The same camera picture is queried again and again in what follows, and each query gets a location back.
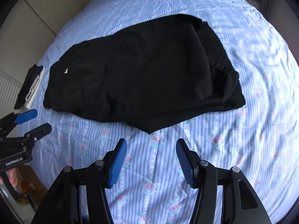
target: metal screw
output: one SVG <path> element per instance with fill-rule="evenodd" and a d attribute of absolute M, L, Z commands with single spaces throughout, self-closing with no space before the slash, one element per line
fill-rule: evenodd
<path fill-rule="evenodd" d="M 205 160 L 200 161 L 201 166 L 207 166 L 209 163 Z"/>
<path fill-rule="evenodd" d="M 96 164 L 97 166 L 102 166 L 102 165 L 104 164 L 104 161 L 102 161 L 102 160 L 97 160 L 97 161 L 95 162 L 95 164 Z"/>
<path fill-rule="evenodd" d="M 238 167 L 233 167 L 233 171 L 234 171 L 235 173 L 238 173 L 238 172 L 240 172 L 240 169 L 239 169 Z"/>
<path fill-rule="evenodd" d="M 67 173 L 67 172 L 71 171 L 71 167 L 70 166 L 66 166 L 66 167 L 63 168 L 63 171 L 65 173 Z"/>

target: bed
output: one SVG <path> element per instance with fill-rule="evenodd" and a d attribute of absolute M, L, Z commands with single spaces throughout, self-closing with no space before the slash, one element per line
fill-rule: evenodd
<path fill-rule="evenodd" d="M 43 107 L 49 69 L 72 45 L 179 13 L 207 21 L 218 35 L 240 74 L 243 108 L 207 113 L 148 135 L 126 123 L 98 123 Z M 119 181 L 106 191 L 114 222 L 189 223 L 197 191 L 184 180 L 175 154 L 175 142 L 184 138 L 215 167 L 240 167 L 272 223 L 297 200 L 299 68 L 280 34 L 246 1 L 92 0 L 66 23 L 39 65 L 46 71 L 33 103 L 38 117 L 18 131 L 52 125 L 52 133 L 35 145 L 30 163 L 47 188 L 63 167 L 87 167 L 125 138 L 128 153 Z M 87 214 L 84 191 L 82 213 Z M 220 223 L 221 204 L 219 187 L 214 223 Z"/>

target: blue floral bed sheet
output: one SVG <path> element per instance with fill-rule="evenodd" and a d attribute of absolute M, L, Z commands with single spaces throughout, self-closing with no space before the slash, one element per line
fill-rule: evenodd
<path fill-rule="evenodd" d="M 103 124 L 43 108 L 50 66 L 72 45 L 178 13 L 207 21 L 218 35 L 240 74 L 243 108 L 207 113 L 151 135 L 125 123 Z M 184 138 L 214 166 L 240 167 L 273 223 L 298 198 L 299 68 L 280 34 L 246 1 L 92 0 L 64 26 L 39 64 L 46 72 L 33 104 L 38 117 L 19 133 L 52 125 L 52 133 L 36 143 L 31 162 L 47 188 L 66 165 L 87 167 L 125 138 L 128 152 L 119 180 L 107 190 L 114 222 L 187 224 L 197 192 L 184 180 L 175 154 L 175 142 Z M 219 187 L 214 223 L 220 223 L 221 203 Z"/>

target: folded black cloth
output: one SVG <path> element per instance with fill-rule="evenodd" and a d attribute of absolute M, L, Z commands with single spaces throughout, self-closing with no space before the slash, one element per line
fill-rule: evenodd
<path fill-rule="evenodd" d="M 44 107 L 147 133 L 245 104 L 207 23 L 172 15 L 72 46 L 50 68 Z"/>
<path fill-rule="evenodd" d="M 22 108 L 26 101 L 26 96 L 28 95 L 30 88 L 35 80 L 35 78 L 40 75 L 41 71 L 43 70 L 43 66 L 33 65 L 29 70 L 25 77 L 24 83 L 21 87 L 21 90 L 17 96 L 17 100 L 14 106 L 15 110 Z"/>

